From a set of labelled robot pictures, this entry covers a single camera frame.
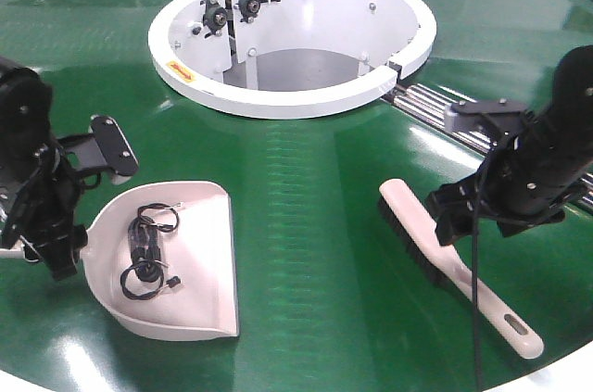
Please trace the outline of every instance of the wire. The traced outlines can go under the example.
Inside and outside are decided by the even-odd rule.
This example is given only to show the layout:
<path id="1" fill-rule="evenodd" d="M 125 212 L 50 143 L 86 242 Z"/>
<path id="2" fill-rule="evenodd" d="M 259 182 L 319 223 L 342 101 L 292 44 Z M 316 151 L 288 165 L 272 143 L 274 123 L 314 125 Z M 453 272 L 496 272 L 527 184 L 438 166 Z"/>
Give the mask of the wire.
<path id="1" fill-rule="evenodd" d="M 157 223 L 150 216 L 144 213 L 148 209 L 169 210 L 175 216 L 175 223 Z M 167 265 L 161 260 L 160 247 L 158 246 L 158 232 L 172 233 L 179 227 L 179 213 L 170 205 L 155 202 L 139 207 L 136 217 L 128 226 L 128 245 L 130 246 L 130 257 L 132 265 L 120 276 L 120 285 L 123 295 L 128 299 L 148 300 L 156 297 L 164 288 L 173 288 L 181 283 L 178 276 L 173 276 L 165 281 L 163 267 Z M 135 294 L 127 288 L 128 275 L 134 271 L 137 278 L 145 283 L 158 282 L 153 290 Z"/>

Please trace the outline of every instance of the brush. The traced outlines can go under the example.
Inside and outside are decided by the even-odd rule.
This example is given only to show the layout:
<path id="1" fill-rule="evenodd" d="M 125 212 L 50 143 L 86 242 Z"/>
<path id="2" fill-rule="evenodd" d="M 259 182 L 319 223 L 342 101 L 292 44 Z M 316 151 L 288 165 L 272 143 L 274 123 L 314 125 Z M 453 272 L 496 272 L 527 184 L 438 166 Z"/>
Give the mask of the brush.
<path id="1" fill-rule="evenodd" d="M 441 285 L 448 278 L 471 300 L 472 272 L 454 246 L 440 246 L 436 222 L 406 183 L 391 179 L 379 191 L 379 209 L 384 218 L 404 240 L 408 253 L 431 282 Z M 479 279 L 478 299 L 480 312 L 521 357 L 530 360 L 542 354 L 544 343 L 539 335 Z"/>

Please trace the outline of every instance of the brush handle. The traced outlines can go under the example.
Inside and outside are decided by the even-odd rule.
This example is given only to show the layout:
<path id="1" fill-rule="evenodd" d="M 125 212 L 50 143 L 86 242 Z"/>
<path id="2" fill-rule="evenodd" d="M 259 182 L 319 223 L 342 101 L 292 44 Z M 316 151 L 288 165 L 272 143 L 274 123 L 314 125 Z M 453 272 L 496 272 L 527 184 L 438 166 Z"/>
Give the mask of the brush handle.
<path id="1" fill-rule="evenodd" d="M 416 247 L 471 300 L 472 272 L 454 246 L 439 245 L 436 222 L 406 183 L 391 179 L 379 191 Z M 478 280 L 478 308 L 520 356 L 533 359 L 542 354 L 544 343 L 539 335 L 481 280 Z"/>

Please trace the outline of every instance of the bolt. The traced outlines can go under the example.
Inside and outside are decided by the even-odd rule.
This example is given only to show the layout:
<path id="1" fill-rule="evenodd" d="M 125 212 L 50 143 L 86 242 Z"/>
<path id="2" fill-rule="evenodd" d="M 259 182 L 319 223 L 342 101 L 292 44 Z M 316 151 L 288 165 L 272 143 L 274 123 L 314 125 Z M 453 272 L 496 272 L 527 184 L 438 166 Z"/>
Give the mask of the bolt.
<path id="1" fill-rule="evenodd" d="M 226 15 L 219 12 L 214 16 L 214 22 L 217 26 L 224 26 L 226 24 Z"/>
<path id="2" fill-rule="evenodd" d="M 259 12 L 259 1 L 258 0 L 249 0 L 249 3 L 247 3 L 247 11 L 249 11 L 252 14 L 257 14 Z"/>

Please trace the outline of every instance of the black clamp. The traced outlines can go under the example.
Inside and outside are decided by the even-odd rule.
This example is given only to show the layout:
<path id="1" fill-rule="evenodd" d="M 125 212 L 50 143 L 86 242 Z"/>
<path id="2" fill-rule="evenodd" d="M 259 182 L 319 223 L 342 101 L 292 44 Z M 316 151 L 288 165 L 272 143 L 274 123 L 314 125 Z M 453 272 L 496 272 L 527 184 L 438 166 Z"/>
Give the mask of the black clamp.
<path id="1" fill-rule="evenodd" d="M 262 3 L 280 3 L 282 0 L 239 0 L 238 9 L 243 16 L 239 21 L 253 23 L 258 17 Z"/>
<path id="2" fill-rule="evenodd" d="M 210 29 L 210 32 L 204 38 L 208 38 L 211 35 L 220 37 L 222 35 L 222 28 L 224 28 L 229 19 L 226 9 L 221 6 L 218 0 L 202 0 L 200 1 L 200 5 L 206 5 L 202 22 L 204 26 Z"/>

